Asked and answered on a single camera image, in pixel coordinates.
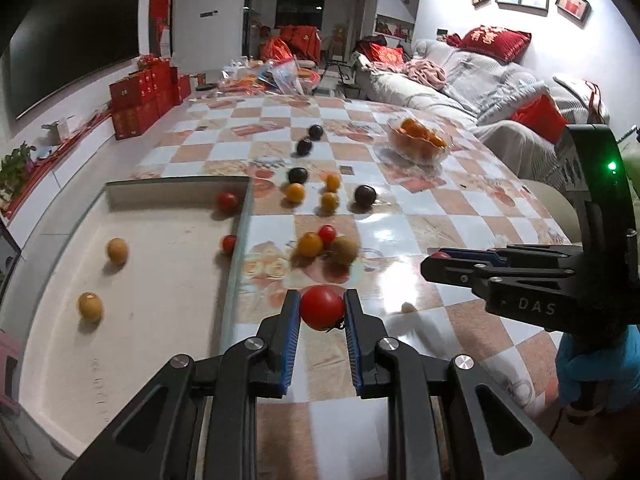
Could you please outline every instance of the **hand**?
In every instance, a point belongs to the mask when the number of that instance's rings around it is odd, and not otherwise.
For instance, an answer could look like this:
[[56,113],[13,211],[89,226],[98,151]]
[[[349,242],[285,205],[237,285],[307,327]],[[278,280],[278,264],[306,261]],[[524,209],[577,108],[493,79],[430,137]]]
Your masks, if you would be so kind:
[[640,392],[640,332],[636,325],[626,327],[622,343],[615,348],[571,359],[573,346],[572,337],[564,334],[556,355],[562,406],[578,400],[579,381],[611,381],[606,408],[612,412],[621,410],[636,399]]

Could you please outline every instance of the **red pillow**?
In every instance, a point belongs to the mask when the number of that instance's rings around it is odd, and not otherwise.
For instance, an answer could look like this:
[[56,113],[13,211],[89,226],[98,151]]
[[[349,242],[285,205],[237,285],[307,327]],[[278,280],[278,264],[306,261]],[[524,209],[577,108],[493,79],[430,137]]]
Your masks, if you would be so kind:
[[462,40],[460,48],[511,62],[531,43],[531,34],[503,27],[477,27]]
[[380,46],[375,43],[370,43],[370,47],[372,61],[379,61],[389,65],[402,65],[404,63],[402,48],[400,47],[391,48],[390,46]]
[[548,95],[540,96],[531,104],[522,107],[511,118],[524,124],[543,139],[555,144],[560,139],[564,127],[569,124],[560,115],[556,105]]

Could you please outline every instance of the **black tv screen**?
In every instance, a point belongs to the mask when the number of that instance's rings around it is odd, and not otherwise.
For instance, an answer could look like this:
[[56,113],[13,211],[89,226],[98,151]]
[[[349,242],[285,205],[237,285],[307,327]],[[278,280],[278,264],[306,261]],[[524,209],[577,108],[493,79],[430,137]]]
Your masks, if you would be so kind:
[[37,0],[9,44],[12,111],[138,54],[138,0]]

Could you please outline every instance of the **window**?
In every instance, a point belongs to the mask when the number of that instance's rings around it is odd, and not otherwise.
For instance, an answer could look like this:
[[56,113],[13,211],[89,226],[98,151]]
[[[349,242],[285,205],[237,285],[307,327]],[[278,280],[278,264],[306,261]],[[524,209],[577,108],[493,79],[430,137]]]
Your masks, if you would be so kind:
[[277,0],[275,26],[312,25],[322,28],[324,0]]

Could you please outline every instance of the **pink blanket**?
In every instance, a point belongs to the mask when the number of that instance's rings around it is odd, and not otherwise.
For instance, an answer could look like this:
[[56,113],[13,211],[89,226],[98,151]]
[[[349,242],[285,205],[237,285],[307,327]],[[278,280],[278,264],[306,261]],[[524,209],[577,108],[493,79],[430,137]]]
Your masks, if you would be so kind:
[[447,82],[442,67],[439,67],[427,59],[411,59],[400,65],[389,65],[387,63],[374,61],[371,65],[375,70],[406,74],[412,81],[431,87],[434,90],[442,90]]

